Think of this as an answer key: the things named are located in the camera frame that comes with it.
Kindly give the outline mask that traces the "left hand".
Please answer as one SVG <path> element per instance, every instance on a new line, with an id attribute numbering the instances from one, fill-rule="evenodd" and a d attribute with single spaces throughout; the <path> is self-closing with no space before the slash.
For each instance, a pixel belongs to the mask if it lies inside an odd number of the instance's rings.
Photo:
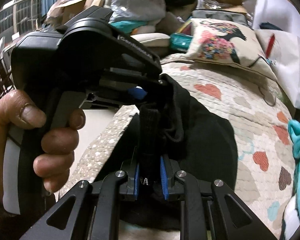
<path id="1" fill-rule="evenodd" d="M 85 125 L 80 92 L 0 99 L 0 216 L 37 220 L 67 182 Z"/>

